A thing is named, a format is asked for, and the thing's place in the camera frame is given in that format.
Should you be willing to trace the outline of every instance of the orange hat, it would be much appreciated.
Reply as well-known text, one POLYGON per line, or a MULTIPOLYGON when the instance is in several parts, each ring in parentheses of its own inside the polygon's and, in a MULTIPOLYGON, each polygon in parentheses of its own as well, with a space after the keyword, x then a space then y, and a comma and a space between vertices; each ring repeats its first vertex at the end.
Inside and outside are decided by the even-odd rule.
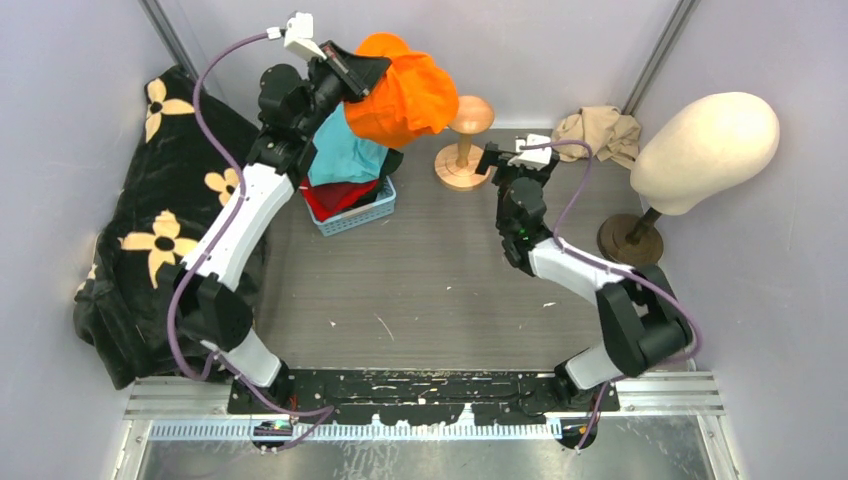
POLYGON ((456 86, 426 53, 411 51, 390 33, 375 33, 356 54, 392 60, 371 95, 345 103, 345 118, 356 136, 397 149, 421 135, 441 132, 456 116, 456 86))

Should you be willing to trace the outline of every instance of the white scrap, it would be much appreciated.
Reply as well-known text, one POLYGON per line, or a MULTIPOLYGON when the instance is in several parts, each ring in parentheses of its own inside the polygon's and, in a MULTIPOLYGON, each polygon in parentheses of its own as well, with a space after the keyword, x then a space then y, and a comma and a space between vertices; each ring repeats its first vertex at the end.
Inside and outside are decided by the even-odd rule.
POLYGON ((379 316, 379 315, 377 315, 376 313, 374 314, 374 316, 375 316, 375 317, 377 317, 377 320, 379 320, 379 321, 380 321, 380 323, 382 323, 382 324, 383 324, 383 328, 385 328, 385 329, 386 329, 386 331, 387 331, 387 332, 389 332, 389 336, 390 336, 390 337, 392 337, 392 341, 394 342, 394 341, 395 341, 395 336, 394 336, 394 335, 392 335, 392 331, 391 331, 391 330, 389 330, 389 326, 388 326, 388 325, 386 325, 386 322, 384 322, 384 321, 383 321, 383 319, 382 319, 382 318, 380 318, 380 316, 379 316))

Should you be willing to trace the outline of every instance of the beige cloth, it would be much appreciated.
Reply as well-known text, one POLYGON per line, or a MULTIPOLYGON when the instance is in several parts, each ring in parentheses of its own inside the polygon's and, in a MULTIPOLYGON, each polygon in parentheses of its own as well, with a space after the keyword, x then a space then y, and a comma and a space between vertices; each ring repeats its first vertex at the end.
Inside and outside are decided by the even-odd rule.
MULTIPOLYGON (((639 155, 639 135, 642 126, 630 115, 622 115, 616 107, 583 107, 559 122, 551 140, 583 140, 588 143, 598 160, 612 159, 626 168, 633 168, 639 155)), ((554 147, 565 162, 586 157, 586 149, 579 145, 554 147)))

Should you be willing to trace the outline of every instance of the laundry basket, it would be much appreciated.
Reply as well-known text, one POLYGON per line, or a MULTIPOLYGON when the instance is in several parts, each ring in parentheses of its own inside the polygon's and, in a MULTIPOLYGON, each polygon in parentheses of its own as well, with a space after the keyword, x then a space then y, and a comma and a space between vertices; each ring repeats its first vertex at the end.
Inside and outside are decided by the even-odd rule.
POLYGON ((312 221, 318 226, 321 233, 325 237, 329 237, 330 235, 350 230, 357 225, 362 225, 363 223, 368 223, 391 214, 395 211, 396 199, 397 191, 395 190, 395 186, 392 184, 391 179, 386 177, 386 182, 383 184, 383 191, 377 194, 377 200, 374 203, 342 212, 323 222, 315 219, 315 214, 312 213, 312 209, 309 208, 308 203, 306 207, 309 209, 309 216, 312 217, 312 221))

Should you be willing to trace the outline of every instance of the gray wooden table surface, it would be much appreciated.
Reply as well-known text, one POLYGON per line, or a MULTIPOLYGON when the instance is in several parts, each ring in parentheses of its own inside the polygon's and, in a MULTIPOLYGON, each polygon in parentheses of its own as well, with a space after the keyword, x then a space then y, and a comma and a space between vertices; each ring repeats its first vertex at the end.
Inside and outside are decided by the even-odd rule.
MULTIPOLYGON (((512 149, 526 133, 492 130, 474 143, 512 149)), ((454 192, 440 184, 433 161, 455 141, 444 132, 404 150, 392 176, 396 210, 384 219, 325 238, 296 196, 271 223, 257 329, 290 366, 550 369, 600 340, 592 305, 505 262, 494 185, 454 192)), ((584 168, 554 171, 549 225, 584 168)), ((597 254, 598 227, 624 212, 641 213, 629 171, 598 162, 563 236, 597 254)))

